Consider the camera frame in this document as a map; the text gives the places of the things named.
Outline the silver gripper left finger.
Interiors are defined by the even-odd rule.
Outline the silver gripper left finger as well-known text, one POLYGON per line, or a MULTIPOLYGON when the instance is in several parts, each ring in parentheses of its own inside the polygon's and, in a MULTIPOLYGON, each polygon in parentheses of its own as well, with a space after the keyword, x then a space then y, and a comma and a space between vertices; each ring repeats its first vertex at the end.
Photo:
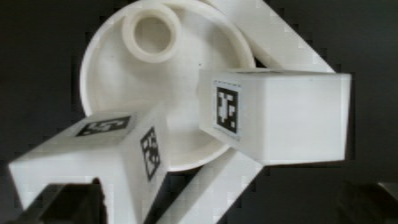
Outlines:
POLYGON ((50 184, 11 224, 107 224, 101 184, 50 184))

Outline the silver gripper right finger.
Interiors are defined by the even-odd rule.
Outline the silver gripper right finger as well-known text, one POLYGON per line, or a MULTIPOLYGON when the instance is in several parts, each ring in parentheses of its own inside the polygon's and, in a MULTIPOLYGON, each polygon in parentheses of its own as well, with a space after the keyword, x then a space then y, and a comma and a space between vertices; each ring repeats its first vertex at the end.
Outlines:
POLYGON ((377 184, 357 186, 357 224, 398 224, 398 200, 377 184))

